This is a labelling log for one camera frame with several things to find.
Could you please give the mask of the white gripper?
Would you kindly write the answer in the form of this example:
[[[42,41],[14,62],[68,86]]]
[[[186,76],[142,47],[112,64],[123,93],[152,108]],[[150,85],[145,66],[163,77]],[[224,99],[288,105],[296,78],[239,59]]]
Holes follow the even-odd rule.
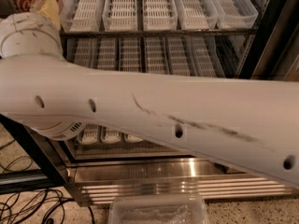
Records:
[[[35,0],[30,12],[12,14],[0,21],[0,56],[63,55],[59,4],[56,0]]]

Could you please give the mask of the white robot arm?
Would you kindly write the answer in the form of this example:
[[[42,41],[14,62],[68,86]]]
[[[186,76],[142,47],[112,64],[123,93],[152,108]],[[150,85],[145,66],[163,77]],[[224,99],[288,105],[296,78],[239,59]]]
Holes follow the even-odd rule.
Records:
[[[0,114],[53,140],[95,124],[299,188],[299,83],[101,71],[49,18],[0,23]]]

